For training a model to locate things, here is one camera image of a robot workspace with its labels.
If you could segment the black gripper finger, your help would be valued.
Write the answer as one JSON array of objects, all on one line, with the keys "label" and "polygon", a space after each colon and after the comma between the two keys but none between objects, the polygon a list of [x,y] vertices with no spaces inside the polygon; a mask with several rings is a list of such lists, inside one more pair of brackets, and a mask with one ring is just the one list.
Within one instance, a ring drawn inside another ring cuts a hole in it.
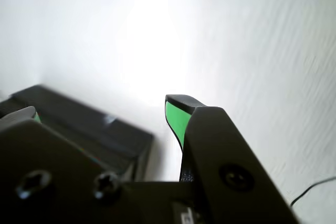
[{"label": "black gripper finger", "polygon": [[105,164],[36,120],[1,118],[1,223],[136,223]]},{"label": "black gripper finger", "polygon": [[165,97],[165,118],[183,152],[206,223],[297,223],[224,109],[182,94]]}]

